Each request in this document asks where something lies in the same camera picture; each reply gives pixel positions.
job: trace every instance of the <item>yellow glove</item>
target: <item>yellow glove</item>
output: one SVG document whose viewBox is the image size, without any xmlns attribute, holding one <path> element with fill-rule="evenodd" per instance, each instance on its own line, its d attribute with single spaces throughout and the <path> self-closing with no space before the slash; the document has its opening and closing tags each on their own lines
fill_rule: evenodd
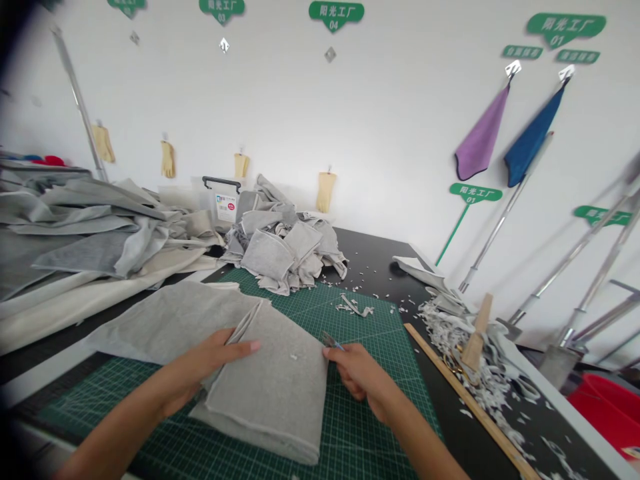
<svg viewBox="0 0 640 480">
<path fill-rule="evenodd" d="M 235 177 L 244 178 L 247 176 L 247 170 L 249 169 L 250 158 L 241 153 L 236 153 L 235 158 Z"/>
<path fill-rule="evenodd" d="M 111 140 L 109 139 L 109 130 L 98 125 L 92 125 L 91 128 L 98 156 L 102 158 L 102 161 L 115 163 L 115 155 L 111 149 Z"/>
<path fill-rule="evenodd" d="M 173 161 L 173 147 L 169 142 L 161 141 L 162 144 L 162 175 L 166 178 L 175 177 L 175 164 Z"/>
<path fill-rule="evenodd" d="M 333 192 L 333 184 L 338 176 L 335 173 L 320 172 L 318 176 L 320 188 L 318 190 L 318 199 L 315 207 L 322 213 L 328 213 L 331 206 L 331 193 Z"/>
</svg>

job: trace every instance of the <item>wooden stick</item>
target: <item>wooden stick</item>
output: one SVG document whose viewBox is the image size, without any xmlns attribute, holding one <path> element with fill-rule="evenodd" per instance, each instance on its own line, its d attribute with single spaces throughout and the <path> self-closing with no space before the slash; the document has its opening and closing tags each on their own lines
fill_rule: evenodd
<svg viewBox="0 0 640 480">
<path fill-rule="evenodd" d="M 482 407 L 478 405 L 478 402 L 471 396 L 471 394 L 467 391 L 464 386 L 458 379 L 455 377 L 453 372 L 449 370 L 449 368 L 445 365 L 445 363 L 440 360 L 440 357 L 436 352 L 434 352 L 429 344 L 420 336 L 420 334 L 413 328 L 413 325 L 410 323 L 405 323 L 405 328 L 411 334 L 413 339 L 420 345 L 420 348 L 427 354 L 429 359 L 433 362 L 433 364 L 440 370 L 440 373 L 446 378 L 449 384 L 453 387 L 455 392 L 465 401 L 469 410 L 475 415 L 480 424 L 485 428 L 486 431 L 489 432 L 491 438 L 498 444 L 500 449 L 508 456 L 509 460 L 511 460 L 512 464 L 518 469 L 518 471 L 522 474 L 525 480 L 540 480 L 540 476 L 536 473 L 536 471 L 530 466 L 530 464 L 525 460 L 520 452 L 515 448 L 515 446 L 511 443 L 511 441 L 502 433 L 502 430 L 498 428 L 498 426 L 491 420 L 490 416 L 482 410 Z"/>
<path fill-rule="evenodd" d="M 489 323 L 489 314 L 491 312 L 491 303 L 493 295 L 488 293 L 482 300 L 480 312 L 475 320 L 475 332 L 471 334 L 471 338 L 467 342 L 464 352 L 462 352 L 462 363 L 468 366 L 474 372 L 480 370 L 480 358 L 482 357 L 482 347 L 485 342 L 482 340 L 482 334 L 487 330 Z"/>
</svg>

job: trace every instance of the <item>green sign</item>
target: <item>green sign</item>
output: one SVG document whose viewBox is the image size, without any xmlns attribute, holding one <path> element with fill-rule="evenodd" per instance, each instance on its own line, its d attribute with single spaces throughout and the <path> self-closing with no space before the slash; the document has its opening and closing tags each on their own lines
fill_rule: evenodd
<svg viewBox="0 0 640 480">
<path fill-rule="evenodd" d="M 200 0 L 200 10 L 210 13 L 223 27 L 234 15 L 245 12 L 244 0 Z"/>
<path fill-rule="evenodd" d="M 582 205 L 581 207 L 576 208 L 576 210 L 573 211 L 573 214 L 576 217 L 587 219 L 589 224 L 593 226 L 594 223 L 602 220 L 608 211 L 609 210 L 607 209 L 592 207 L 590 205 Z M 613 218 L 609 220 L 605 227 L 608 227 L 609 225 L 626 225 L 629 223 L 632 216 L 632 213 L 618 211 Z"/>
<path fill-rule="evenodd" d="M 309 16 L 322 20 L 333 33 L 347 22 L 359 22 L 365 15 L 362 3 L 314 1 L 309 6 Z"/>
<path fill-rule="evenodd" d="M 522 58 L 536 60 L 542 55 L 542 48 L 540 47 L 525 47 L 524 45 L 507 45 L 502 50 L 502 56 L 507 58 Z"/>
<path fill-rule="evenodd" d="M 560 50 L 555 58 L 565 63 L 595 63 L 600 58 L 600 52 L 586 50 Z"/>
<path fill-rule="evenodd" d="M 449 191 L 454 195 L 460 195 L 465 202 L 478 203 L 482 200 L 497 201 L 502 198 L 501 190 L 488 189 L 486 187 L 476 187 L 466 183 L 454 183 Z"/>
<path fill-rule="evenodd" d="M 133 18 L 135 11 L 147 8 L 147 0 L 107 0 L 113 8 L 122 10 L 129 18 Z"/>
<path fill-rule="evenodd" d="M 595 37 L 602 32 L 607 19 L 602 15 L 572 13 L 536 13 L 527 24 L 527 31 L 544 35 L 551 50 L 578 37 Z"/>
</svg>

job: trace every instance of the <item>person's left hand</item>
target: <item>person's left hand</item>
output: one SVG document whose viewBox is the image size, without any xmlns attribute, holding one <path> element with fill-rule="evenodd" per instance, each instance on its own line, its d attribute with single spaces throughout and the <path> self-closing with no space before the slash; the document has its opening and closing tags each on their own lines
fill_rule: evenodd
<svg viewBox="0 0 640 480">
<path fill-rule="evenodd" d="M 163 419 L 184 407 L 200 390 L 200 381 L 215 370 L 259 350 L 259 341 L 225 345 L 234 330 L 218 330 L 141 385 L 145 396 L 152 399 Z"/>
</svg>

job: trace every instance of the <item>red bucket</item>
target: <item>red bucket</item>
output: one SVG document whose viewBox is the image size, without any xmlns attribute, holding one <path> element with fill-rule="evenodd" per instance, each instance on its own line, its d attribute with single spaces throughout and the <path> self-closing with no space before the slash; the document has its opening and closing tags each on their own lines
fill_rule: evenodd
<svg viewBox="0 0 640 480">
<path fill-rule="evenodd" d="M 620 455 L 637 460 L 625 450 L 640 447 L 640 396 L 604 377 L 585 373 L 568 400 Z"/>
</svg>

